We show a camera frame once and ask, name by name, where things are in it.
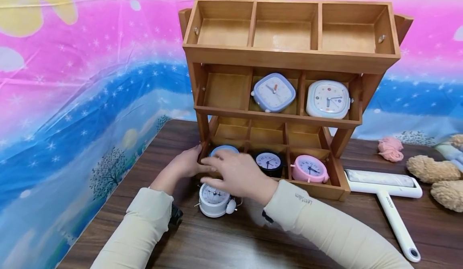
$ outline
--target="yarn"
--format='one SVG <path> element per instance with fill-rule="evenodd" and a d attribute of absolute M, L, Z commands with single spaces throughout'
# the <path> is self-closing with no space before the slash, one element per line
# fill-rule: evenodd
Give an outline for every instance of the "yarn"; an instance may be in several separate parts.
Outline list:
<path fill-rule="evenodd" d="M 390 162 L 399 162 L 404 159 L 404 155 L 400 152 L 404 147 L 402 142 L 397 138 L 387 137 L 379 141 L 379 155 Z"/>

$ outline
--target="wooden organizer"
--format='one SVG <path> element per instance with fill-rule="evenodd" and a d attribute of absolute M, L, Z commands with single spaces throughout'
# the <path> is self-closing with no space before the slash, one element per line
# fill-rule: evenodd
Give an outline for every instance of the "wooden organizer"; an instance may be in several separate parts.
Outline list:
<path fill-rule="evenodd" d="M 179 17 L 200 158 L 223 144 L 250 154 L 273 150 L 288 165 L 310 154 L 325 163 L 328 183 L 295 181 L 290 166 L 282 178 L 311 196 L 343 201 L 350 189 L 339 158 L 385 71 L 400 59 L 412 19 L 394 15 L 390 3 L 292 0 L 196 0 Z M 281 113 L 263 112 L 250 96 L 273 72 L 296 90 Z M 317 80 L 348 88 L 354 101 L 344 119 L 308 116 L 307 89 Z M 328 127 L 338 128 L 334 137 Z"/>

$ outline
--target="wooden table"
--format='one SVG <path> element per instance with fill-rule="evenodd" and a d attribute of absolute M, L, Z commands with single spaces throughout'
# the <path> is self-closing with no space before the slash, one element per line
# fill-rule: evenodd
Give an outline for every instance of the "wooden table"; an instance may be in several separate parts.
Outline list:
<path fill-rule="evenodd" d="M 89 268 L 140 187 L 149 186 L 174 156 L 198 142 L 197 123 L 168 122 L 58 268 Z M 406 145 L 403 153 L 405 160 L 418 154 L 442 160 L 428 147 Z M 351 140 L 342 157 L 345 168 L 398 173 L 405 173 L 405 160 L 386 162 L 377 155 L 377 142 L 361 140 Z M 463 214 L 443 208 L 430 196 L 430 186 L 422 187 L 421 199 L 393 198 L 422 256 L 413 266 L 462 268 Z M 162 237 L 147 268 L 340 268 L 304 238 L 265 226 L 262 206 L 249 199 L 232 215 L 215 220 L 205 217 L 194 207 L 198 189 L 194 179 L 177 186 L 174 198 L 184 212 L 183 222 Z M 366 223 L 399 249 L 375 196 L 351 193 L 346 202 L 322 201 Z"/>

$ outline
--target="person's left hand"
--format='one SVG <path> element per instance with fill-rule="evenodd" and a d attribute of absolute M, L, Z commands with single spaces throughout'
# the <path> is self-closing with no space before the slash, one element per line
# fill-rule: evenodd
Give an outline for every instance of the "person's left hand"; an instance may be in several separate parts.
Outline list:
<path fill-rule="evenodd" d="M 201 144 L 184 150 L 177 155 L 165 169 L 172 174 L 176 174 L 179 178 L 194 177 L 199 172 L 214 172 L 217 169 L 213 166 L 201 165 L 198 163 L 198 155 L 201 153 Z"/>

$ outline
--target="black alarm clock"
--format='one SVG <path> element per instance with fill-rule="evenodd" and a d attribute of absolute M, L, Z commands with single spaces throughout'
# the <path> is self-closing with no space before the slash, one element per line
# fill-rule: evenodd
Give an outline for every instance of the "black alarm clock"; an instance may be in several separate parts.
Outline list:
<path fill-rule="evenodd" d="M 279 154 L 270 150 L 263 150 L 254 155 L 254 160 L 264 174 L 269 177 L 281 178 L 285 163 Z"/>

